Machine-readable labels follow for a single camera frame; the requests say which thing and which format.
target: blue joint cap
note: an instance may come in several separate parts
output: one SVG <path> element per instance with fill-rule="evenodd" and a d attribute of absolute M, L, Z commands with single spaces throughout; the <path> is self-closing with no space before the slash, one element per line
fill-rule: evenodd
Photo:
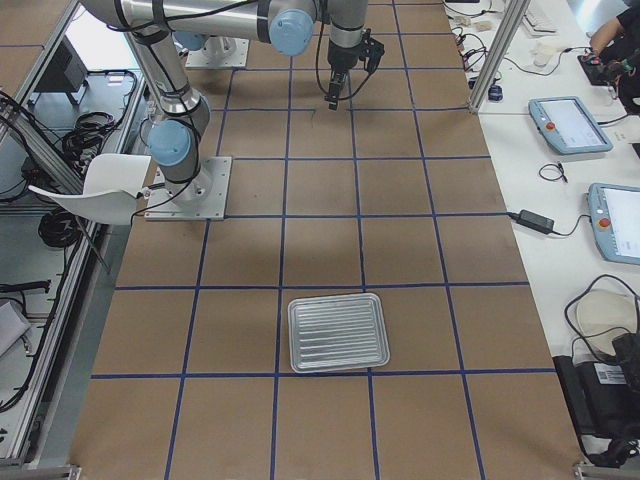
<path fill-rule="evenodd" d="M 149 132 L 149 150 L 161 167 L 173 167 L 182 162 L 191 151 L 191 132 L 180 122 L 167 120 Z"/>
<path fill-rule="evenodd" d="M 200 33 L 174 32 L 173 37 L 184 48 L 191 52 L 202 50 L 209 37 Z"/>
<path fill-rule="evenodd" d="M 295 57 L 307 49 L 313 35 L 313 19 L 304 10 L 278 13 L 269 26 L 271 44 L 284 55 Z"/>

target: grid floor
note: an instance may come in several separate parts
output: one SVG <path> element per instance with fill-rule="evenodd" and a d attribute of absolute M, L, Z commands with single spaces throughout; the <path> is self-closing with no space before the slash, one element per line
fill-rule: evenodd
<path fill-rule="evenodd" d="M 87 479 L 573 478 L 444 7 L 371 2 L 368 25 L 387 54 L 338 112 L 314 48 L 190 74 L 203 154 L 234 157 L 228 216 L 135 223 L 71 457 Z M 288 303 L 365 291 L 390 363 L 295 374 Z"/>

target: person's arm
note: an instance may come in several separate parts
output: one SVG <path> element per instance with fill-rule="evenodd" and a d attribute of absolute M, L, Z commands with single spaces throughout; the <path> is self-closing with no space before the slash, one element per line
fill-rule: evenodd
<path fill-rule="evenodd" d="M 612 18 L 607 23 L 602 25 L 596 33 L 591 37 L 591 48 L 595 55 L 600 55 L 600 52 L 609 45 L 609 42 L 616 37 L 619 37 L 624 33 L 624 28 L 617 17 Z"/>

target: white table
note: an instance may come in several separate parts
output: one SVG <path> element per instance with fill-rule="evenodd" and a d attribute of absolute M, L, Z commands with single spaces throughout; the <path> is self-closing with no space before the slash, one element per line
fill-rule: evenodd
<path fill-rule="evenodd" d="M 537 42 L 556 45 L 558 49 L 587 46 L 588 39 L 580 30 L 565 0 L 532 0 L 559 28 L 558 34 L 532 38 L 520 27 L 509 46 L 507 56 L 525 69 L 546 72 L 557 62 L 553 58 L 545 68 L 533 66 L 533 51 Z M 489 8 L 489 0 L 480 4 L 452 4 L 461 12 L 478 12 Z M 502 0 L 494 0 L 493 8 L 502 10 Z M 473 26 L 465 33 L 474 33 L 489 47 L 496 34 L 501 14 L 486 14 L 472 22 L 489 20 L 494 28 L 478 33 Z M 465 48 L 477 48 L 479 42 L 469 38 Z M 631 147 L 640 142 L 640 120 L 627 118 L 605 129 L 614 149 L 599 155 L 560 156 L 550 149 L 537 132 L 528 115 L 531 98 L 578 96 L 597 120 L 611 120 L 625 114 L 618 100 L 606 87 L 593 87 L 582 72 L 576 56 L 580 51 L 566 53 L 558 69 L 548 77 L 527 74 L 503 61 L 499 69 L 503 88 L 502 102 L 485 101 L 480 109 L 480 122 L 491 153 L 502 194 L 509 211 L 521 209 L 553 218 L 555 229 L 569 232 L 579 215 L 588 212 L 586 193 L 592 183 L 640 186 L 640 159 Z M 561 161 L 569 182 L 548 182 L 538 176 L 544 164 Z M 567 303 L 581 293 L 598 275 L 620 276 L 640 290 L 640 267 L 605 261 L 597 250 L 591 225 L 582 220 L 576 232 L 568 238 L 544 236 L 514 225 L 514 233 L 529 278 L 536 306 L 552 355 L 571 353 L 574 337 L 563 315 Z M 618 284 L 608 280 L 598 285 L 623 292 Z M 584 352 L 582 345 L 576 348 Z"/>

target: white chair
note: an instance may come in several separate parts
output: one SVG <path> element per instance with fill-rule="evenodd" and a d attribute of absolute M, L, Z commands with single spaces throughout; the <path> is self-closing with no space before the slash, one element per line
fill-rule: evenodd
<path fill-rule="evenodd" d="M 29 190 L 50 198 L 78 217 L 108 225 L 129 225 L 150 161 L 147 155 L 103 153 L 91 160 L 82 195 L 61 195 L 33 185 Z"/>

